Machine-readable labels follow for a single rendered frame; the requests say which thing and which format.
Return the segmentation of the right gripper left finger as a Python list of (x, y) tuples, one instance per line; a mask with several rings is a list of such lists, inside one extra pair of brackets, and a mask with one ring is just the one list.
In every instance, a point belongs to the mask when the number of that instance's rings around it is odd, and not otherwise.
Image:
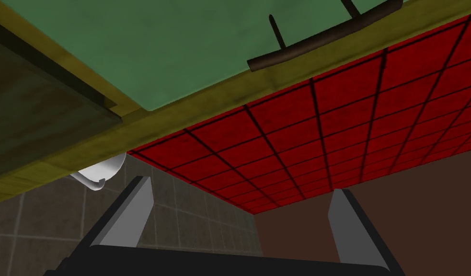
[(91, 227), (78, 248), (136, 247), (153, 205), (151, 178), (136, 176)]

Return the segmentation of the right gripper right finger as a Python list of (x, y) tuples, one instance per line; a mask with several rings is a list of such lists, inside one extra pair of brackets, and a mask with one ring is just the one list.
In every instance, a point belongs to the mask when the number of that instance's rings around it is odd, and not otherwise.
[(328, 220), (341, 263), (390, 268), (343, 189), (333, 191)]

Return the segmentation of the green cupboard door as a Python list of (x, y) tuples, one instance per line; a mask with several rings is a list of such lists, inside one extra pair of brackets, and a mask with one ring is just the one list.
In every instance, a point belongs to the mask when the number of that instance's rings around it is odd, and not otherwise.
[(0, 0), (143, 109), (249, 70), (352, 17), (342, 0)]

